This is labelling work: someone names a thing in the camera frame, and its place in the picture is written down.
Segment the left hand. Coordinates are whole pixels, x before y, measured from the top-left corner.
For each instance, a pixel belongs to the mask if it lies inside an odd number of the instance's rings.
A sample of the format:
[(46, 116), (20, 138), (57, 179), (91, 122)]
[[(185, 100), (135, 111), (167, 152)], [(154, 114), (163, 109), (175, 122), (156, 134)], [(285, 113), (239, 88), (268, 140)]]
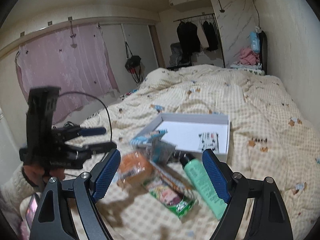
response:
[(44, 168), (39, 165), (23, 165), (22, 173), (26, 181), (35, 187), (40, 187), (47, 183), (49, 178), (56, 177), (59, 180), (65, 179), (65, 169), (57, 168), (46, 174)]

